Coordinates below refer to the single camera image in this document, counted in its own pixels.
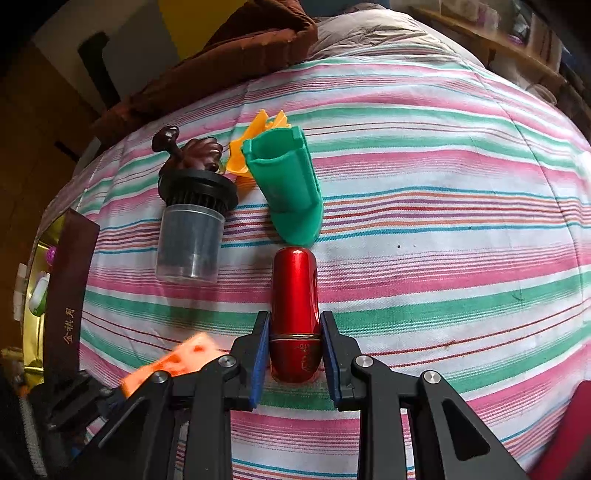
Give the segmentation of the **orange connected cube blocks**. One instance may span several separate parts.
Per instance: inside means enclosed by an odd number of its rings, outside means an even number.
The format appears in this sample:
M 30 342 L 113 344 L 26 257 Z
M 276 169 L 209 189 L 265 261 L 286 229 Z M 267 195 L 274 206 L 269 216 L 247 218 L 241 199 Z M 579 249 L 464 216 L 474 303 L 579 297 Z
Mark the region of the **orange connected cube blocks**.
M 156 371 L 165 371 L 172 377 L 193 373 L 222 354 L 207 334 L 194 334 L 160 359 L 128 374 L 121 381 L 121 390 L 129 398 Z

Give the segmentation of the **red metallic capsule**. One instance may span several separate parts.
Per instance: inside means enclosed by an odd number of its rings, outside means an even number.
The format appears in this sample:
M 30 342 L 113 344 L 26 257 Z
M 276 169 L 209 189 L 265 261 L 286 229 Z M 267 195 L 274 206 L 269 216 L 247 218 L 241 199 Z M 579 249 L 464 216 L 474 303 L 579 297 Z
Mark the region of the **red metallic capsule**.
M 276 252 L 271 273 L 271 375 L 283 383 L 311 380 L 322 356 L 317 260 L 310 250 Z

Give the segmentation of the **clear jar black lid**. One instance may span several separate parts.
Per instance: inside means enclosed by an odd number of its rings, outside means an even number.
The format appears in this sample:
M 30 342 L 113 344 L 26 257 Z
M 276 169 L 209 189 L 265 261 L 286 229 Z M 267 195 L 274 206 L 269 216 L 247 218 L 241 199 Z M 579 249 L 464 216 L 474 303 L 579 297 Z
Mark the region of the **clear jar black lid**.
M 162 281 L 214 283 L 225 215 L 238 204 L 238 188 L 221 174 L 175 170 L 158 180 L 165 202 L 155 275 Z

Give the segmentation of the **dark brown pumpkin toy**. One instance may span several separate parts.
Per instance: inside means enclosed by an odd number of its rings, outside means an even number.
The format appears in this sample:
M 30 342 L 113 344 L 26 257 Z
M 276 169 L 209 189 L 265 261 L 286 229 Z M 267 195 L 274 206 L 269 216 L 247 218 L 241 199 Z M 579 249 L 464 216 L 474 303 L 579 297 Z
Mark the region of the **dark brown pumpkin toy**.
M 159 176 L 182 170 L 219 171 L 222 146 L 214 137 L 193 138 L 179 147 L 176 143 L 178 136 L 176 126 L 164 126 L 152 137 L 152 151 L 169 155 L 160 168 Z

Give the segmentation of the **green plastic boot cup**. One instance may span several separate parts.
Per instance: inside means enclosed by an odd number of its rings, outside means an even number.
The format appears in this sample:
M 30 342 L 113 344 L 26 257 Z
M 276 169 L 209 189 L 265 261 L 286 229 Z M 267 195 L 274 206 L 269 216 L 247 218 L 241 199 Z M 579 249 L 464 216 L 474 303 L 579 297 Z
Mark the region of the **green plastic boot cup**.
M 310 247 L 322 227 L 324 202 L 301 127 L 274 128 L 242 144 L 250 174 L 266 198 L 284 242 Z

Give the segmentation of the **gold metal tray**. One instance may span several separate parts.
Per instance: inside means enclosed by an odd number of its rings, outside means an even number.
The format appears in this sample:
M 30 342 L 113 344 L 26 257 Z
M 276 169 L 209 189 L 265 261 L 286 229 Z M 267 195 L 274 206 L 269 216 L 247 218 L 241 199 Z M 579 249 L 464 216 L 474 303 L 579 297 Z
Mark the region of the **gold metal tray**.
M 23 342 L 23 370 L 24 381 L 29 388 L 43 382 L 43 331 L 44 315 L 36 316 L 29 309 L 29 302 L 33 297 L 37 281 L 42 274 L 49 273 L 50 264 L 47 262 L 47 253 L 52 247 L 56 247 L 63 230 L 64 216 L 58 217 L 35 240 L 29 259 L 28 270 L 25 277 L 25 293 L 23 299 L 22 315 L 22 342 Z

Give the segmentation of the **red cloth at edge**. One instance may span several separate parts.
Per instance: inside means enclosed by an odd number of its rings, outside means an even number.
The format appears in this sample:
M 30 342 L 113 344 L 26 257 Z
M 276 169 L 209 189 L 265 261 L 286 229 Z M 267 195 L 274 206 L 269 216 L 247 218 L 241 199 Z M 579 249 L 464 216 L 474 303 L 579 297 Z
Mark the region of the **red cloth at edge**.
M 576 388 L 548 448 L 529 472 L 530 479 L 590 479 L 591 385 Z

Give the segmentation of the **green white sharpener toy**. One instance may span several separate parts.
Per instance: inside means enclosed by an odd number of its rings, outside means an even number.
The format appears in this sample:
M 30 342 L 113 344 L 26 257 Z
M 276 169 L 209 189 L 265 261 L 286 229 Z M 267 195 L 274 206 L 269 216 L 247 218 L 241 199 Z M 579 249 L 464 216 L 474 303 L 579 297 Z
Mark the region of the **green white sharpener toy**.
M 40 317 L 45 313 L 49 280 L 50 274 L 42 271 L 33 288 L 29 298 L 29 311 L 34 316 Z

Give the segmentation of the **magenta perforated toy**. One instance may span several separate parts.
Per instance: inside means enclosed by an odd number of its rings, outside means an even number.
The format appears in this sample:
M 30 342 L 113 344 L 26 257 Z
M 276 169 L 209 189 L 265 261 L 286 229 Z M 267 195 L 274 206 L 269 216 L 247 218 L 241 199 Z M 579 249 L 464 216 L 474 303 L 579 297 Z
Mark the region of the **magenta perforated toy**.
M 56 251 L 57 251 L 57 248 L 55 246 L 51 246 L 48 248 L 48 250 L 46 252 L 45 259 L 46 259 L 46 262 L 49 266 L 52 266 L 54 264 Z

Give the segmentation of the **dark brown box lid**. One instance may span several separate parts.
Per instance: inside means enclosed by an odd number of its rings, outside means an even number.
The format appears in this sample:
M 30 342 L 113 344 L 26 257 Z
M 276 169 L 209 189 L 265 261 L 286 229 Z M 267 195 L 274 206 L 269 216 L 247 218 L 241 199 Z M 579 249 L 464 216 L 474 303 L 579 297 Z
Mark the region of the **dark brown box lid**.
M 69 209 L 57 229 L 43 330 L 43 375 L 57 383 L 77 375 L 81 318 L 86 284 L 99 225 Z

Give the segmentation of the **striped bed sheet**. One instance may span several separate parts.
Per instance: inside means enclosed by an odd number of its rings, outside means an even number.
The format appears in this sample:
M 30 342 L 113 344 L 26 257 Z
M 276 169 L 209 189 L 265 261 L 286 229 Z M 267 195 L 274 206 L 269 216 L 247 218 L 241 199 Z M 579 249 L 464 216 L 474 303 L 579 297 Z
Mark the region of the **striped bed sheet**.
M 314 60 L 174 112 L 183 140 L 238 138 L 260 110 L 304 130 L 325 212 L 318 297 L 363 352 L 447 381 L 525 468 L 590 377 L 590 144 L 557 108 L 445 54 Z M 153 122 L 65 186 L 99 226 L 80 330 L 52 353 L 113 386 L 199 331 L 227 348 L 270 303 L 280 238 L 238 181 L 211 286 L 155 276 L 164 156 Z

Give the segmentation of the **wooden shelf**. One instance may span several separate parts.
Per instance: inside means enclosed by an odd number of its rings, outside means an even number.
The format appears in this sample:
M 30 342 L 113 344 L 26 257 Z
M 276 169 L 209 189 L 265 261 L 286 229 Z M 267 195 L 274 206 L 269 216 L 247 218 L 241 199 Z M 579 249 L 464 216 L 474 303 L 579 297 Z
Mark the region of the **wooden shelf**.
M 543 59 L 498 31 L 435 10 L 413 7 L 411 11 L 419 21 L 464 44 L 490 70 L 540 94 L 565 113 L 585 137 L 590 136 L 590 104 L 580 95 L 582 81 L 568 68 Z

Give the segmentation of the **brown blanket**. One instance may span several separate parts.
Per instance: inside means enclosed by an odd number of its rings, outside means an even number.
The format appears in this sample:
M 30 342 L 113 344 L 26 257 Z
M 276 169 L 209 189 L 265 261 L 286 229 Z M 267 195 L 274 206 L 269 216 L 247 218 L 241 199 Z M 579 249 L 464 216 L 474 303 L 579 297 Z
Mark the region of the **brown blanket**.
M 110 147 L 200 99 L 303 62 L 317 41 L 317 24 L 300 2 L 247 1 L 204 49 L 108 110 L 92 133 Z

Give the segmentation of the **beige duvet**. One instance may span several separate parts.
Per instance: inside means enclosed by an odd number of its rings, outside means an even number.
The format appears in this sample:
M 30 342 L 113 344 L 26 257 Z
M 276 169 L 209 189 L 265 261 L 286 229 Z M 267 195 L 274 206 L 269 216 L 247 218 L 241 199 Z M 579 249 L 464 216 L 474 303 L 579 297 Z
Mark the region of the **beige duvet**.
M 329 57 L 401 56 L 452 59 L 481 67 L 469 50 L 412 16 L 379 4 L 363 2 L 317 22 L 318 41 L 308 59 Z

